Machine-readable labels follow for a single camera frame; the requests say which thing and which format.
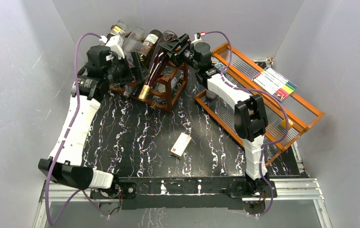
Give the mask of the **dark red wine bottle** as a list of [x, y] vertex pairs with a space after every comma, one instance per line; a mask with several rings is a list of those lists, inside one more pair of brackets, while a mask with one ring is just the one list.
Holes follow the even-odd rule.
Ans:
[[148, 95], [151, 87], [153, 86], [156, 79], [160, 76], [162, 71], [165, 69], [165, 67], [167, 66], [169, 59], [170, 59], [168, 52], [160, 47], [160, 43], [172, 41], [177, 38], [178, 38], [177, 34], [170, 30], [163, 32], [162, 37], [158, 41], [157, 46], [154, 50], [154, 53], [153, 53], [153, 56], [152, 56], [152, 59], [151, 59], [151, 62], [150, 62], [149, 68], [148, 68], [149, 73], [144, 80], [144, 85], [138, 96], [138, 98], [141, 101], [146, 101], [147, 95]]

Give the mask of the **green wine bottle brown label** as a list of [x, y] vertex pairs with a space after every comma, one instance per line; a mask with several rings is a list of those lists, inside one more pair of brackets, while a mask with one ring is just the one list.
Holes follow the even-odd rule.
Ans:
[[153, 54], [161, 37], [162, 32], [160, 30], [153, 29], [149, 32], [137, 50], [137, 54], [142, 62], [146, 63], [151, 58], [151, 55]]

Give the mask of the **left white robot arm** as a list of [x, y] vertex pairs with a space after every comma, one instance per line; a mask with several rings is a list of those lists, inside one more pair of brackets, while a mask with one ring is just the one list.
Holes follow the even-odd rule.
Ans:
[[70, 106], [59, 139], [47, 159], [40, 159], [38, 169], [48, 181], [79, 190], [102, 189], [110, 198], [118, 196], [120, 184], [113, 174], [81, 166], [83, 148], [100, 108], [101, 102], [115, 84], [127, 84], [140, 79], [145, 72], [137, 52], [130, 54], [133, 67], [127, 58], [107, 46], [92, 46], [87, 52], [88, 61], [77, 72], [71, 91]]

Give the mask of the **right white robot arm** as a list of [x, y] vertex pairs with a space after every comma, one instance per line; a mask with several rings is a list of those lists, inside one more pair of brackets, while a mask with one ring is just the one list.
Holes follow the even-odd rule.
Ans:
[[195, 70], [197, 81], [208, 91], [218, 95], [234, 111], [234, 129], [242, 140], [246, 157], [246, 182], [231, 193], [259, 196], [267, 186], [266, 167], [263, 162], [264, 143], [268, 118], [262, 96], [251, 95], [227, 80], [223, 72], [212, 63], [210, 45], [201, 40], [191, 41], [187, 34], [164, 41], [160, 48], [175, 65], [188, 64]]

